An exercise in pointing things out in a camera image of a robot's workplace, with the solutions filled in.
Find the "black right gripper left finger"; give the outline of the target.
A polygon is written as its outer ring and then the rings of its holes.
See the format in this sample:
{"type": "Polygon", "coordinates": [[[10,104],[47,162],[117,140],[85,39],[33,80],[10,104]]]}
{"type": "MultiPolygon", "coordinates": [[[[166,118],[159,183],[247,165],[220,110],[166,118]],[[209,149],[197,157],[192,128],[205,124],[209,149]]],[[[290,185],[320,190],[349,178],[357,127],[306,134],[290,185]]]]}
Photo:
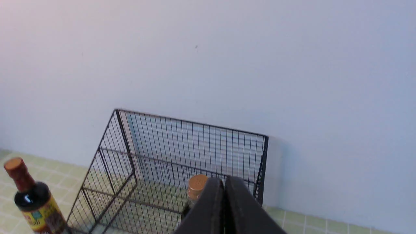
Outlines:
{"type": "Polygon", "coordinates": [[[224,185],[219,178],[209,178],[201,197],[174,231],[175,234],[223,234],[224,185]]]}

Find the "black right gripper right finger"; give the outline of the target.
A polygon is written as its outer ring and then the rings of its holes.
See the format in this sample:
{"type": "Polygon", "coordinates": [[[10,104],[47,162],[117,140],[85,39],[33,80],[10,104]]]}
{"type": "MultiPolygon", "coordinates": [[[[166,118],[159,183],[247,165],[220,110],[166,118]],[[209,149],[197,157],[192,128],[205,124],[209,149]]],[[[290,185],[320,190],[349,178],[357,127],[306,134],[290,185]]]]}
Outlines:
{"type": "Polygon", "coordinates": [[[228,176],[224,194],[226,234],[285,234],[239,177],[228,176]]]}

